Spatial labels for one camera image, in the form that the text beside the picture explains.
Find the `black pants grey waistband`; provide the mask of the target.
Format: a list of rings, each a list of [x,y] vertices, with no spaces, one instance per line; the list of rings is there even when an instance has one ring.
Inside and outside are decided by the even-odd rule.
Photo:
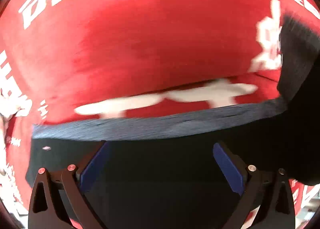
[[[84,195],[106,228],[223,228],[240,200],[213,157],[223,142],[246,165],[319,183],[319,23],[281,18],[279,96],[152,118],[85,120],[34,128],[27,181],[77,164],[106,141]]]

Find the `white floral cloth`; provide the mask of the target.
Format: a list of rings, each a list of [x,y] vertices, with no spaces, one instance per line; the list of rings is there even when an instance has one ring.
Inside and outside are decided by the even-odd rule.
[[[1,149],[5,149],[5,137],[9,126],[9,121],[15,114],[15,111],[1,111]]]

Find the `red printed bed blanket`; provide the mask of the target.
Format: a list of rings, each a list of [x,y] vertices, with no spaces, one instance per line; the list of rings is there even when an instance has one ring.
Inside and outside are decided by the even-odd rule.
[[[276,99],[286,14],[319,23],[319,0],[1,0],[1,228],[29,228],[37,126]],[[289,184],[295,228],[319,228],[319,183]]]

